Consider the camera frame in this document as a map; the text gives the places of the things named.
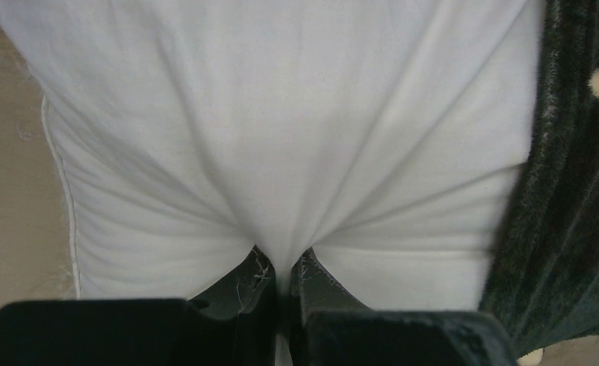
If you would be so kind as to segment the black pillowcase with beige flowers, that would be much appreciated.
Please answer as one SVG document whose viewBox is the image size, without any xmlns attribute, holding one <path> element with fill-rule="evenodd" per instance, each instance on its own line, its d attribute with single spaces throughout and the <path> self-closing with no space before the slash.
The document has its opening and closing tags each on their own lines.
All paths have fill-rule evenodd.
<svg viewBox="0 0 599 366">
<path fill-rule="evenodd" d="M 599 336 L 599 1 L 548 1 L 530 154 L 479 305 L 516 356 Z"/>
</svg>

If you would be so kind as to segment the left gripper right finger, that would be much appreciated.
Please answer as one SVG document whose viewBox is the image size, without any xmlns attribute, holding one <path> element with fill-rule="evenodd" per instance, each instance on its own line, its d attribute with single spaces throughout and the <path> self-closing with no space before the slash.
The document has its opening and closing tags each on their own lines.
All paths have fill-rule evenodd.
<svg viewBox="0 0 599 366">
<path fill-rule="evenodd" d="M 362 304 L 312 249 L 291 271 L 288 342 L 294 365 L 517 363 L 492 316 L 457 311 L 380 311 Z"/>
</svg>

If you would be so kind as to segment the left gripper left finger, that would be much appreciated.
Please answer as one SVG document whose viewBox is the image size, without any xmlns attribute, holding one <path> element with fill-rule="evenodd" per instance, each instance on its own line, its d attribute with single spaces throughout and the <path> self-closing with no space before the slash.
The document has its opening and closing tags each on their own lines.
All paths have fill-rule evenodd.
<svg viewBox="0 0 599 366">
<path fill-rule="evenodd" d="M 272 365 L 275 280 L 253 248 L 191 299 L 10 303 L 0 309 L 0 365 Z"/>
</svg>

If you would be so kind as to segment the white pillow insert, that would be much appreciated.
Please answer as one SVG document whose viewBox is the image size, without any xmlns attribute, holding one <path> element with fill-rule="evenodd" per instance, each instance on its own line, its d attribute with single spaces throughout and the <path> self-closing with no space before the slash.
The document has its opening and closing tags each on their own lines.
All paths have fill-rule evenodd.
<svg viewBox="0 0 599 366">
<path fill-rule="evenodd" d="M 530 153 L 542 1 L 0 1 L 74 300 L 191 299 L 258 248 L 372 310 L 479 309 Z"/>
</svg>

